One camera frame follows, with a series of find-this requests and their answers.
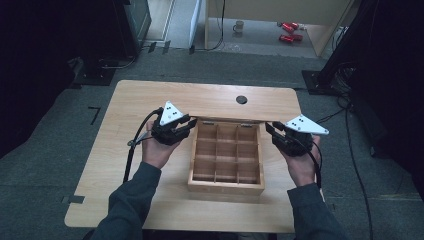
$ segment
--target wooden grid box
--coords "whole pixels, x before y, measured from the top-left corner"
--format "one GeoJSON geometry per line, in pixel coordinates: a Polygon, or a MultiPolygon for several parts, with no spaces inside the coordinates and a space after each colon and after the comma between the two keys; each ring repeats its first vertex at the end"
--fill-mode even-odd
{"type": "Polygon", "coordinates": [[[188,188],[260,195],[265,189],[258,124],[198,120],[188,188]]]}

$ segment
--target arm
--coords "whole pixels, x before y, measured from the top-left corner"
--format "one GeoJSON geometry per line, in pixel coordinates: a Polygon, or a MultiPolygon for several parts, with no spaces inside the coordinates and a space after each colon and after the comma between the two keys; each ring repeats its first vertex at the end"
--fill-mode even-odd
{"type": "MultiPolygon", "coordinates": [[[[319,145],[320,138],[314,137],[319,145]]],[[[346,233],[325,205],[315,184],[315,167],[308,154],[290,157],[280,151],[287,162],[288,170],[296,188],[287,191],[293,207],[296,239],[348,239],[346,233]]],[[[314,145],[312,154],[320,162],[319,152],[314,145]]]]}
{"type": "MultiPolygon", "coordinates": [[[[146,129],[152,128],[148,122],[146,129]]],[[[109,197],[109,212],[91,239],[142,239],[142,227],[158,186],[161,168],[168,162],[176,143],[167,146],[155,139],[142,142],[142,162],[133,178],[109,197]]]]}

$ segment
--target sleeve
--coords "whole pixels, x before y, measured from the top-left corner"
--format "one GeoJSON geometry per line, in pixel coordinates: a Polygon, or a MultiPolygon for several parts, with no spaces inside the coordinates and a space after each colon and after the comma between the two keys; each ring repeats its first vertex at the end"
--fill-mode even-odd
{"type": "Polygon", "coordinates": [[[316,184],[287,191],[293,207],[296,239],[348,239],[322,200],[316,184]]]}
{"type": "Polygon", "coordinates": [[[109,212],[94,239],[142,239],[142,227],[159,184],[161,170],[141,162],[132,180],[122,184],[109,197],[109,212]]]}

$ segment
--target red can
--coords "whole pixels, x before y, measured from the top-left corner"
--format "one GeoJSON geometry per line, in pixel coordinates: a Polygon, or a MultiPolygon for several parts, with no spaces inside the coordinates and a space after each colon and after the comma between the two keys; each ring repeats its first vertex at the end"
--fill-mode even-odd
{"type": "Polygon", "coordinates": [[[302,41],[303,40],[303,36],[300,34],[291,34],[290,37],[293,38],[293,40],[295,41],[302,41]]]}
{"type": "Polygon", "coordinates": [[[291,36],[281,35],[279,38],[282,42],[293,43],[294,39],[291,36]]]}
{"type": "Polygon", "coordinates": [[[288,23],[294,30],[299,29],[299,24],[297,23],[288,23]]]}
{"type": "Polygon", "coordinates": [[[288,33],[292,34],[294,32],[294,28],[290,26],[288,23],[283,23],[281,27],[286,30],[288,33]]]}

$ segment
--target hand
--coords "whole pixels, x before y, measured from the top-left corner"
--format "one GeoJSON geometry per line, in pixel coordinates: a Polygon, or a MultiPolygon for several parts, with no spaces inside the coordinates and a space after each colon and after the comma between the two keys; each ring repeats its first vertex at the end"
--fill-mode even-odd
{"type": "Polygon", "coordinates": [[[174,149],[180,145],[180,142],[177,142],[172,146],[159,143],[156,139],[151,138],[152,127],[152,121],[146,123],[146,130],[148,131],[146,138],[149,139],[143,140],[141,143],[143,151],[142,161],[162,169],[162,167],[165,166],[165,164],[168,162],[169,157],[171,156],[174,149]]]}
{"type": "MultiPolygon", "coordinates": [[[[316,145],[319,146],[320,137],[313,136],[313,141],[316,145]]],[[[321,158],[319,151],[315,144],[312,147],[311,153],[314,158],[317,160],[317,163],[321,163],[321,158]]],[[[315,182],[315,166],[311,157],[308,154],[305,154],[300,157],[290,157],[287,156],[283,151],[281,154],[286,159],[287,166],[289,169],[290,177],[293,179],[296,187],[308,185],[315,182]]]]}

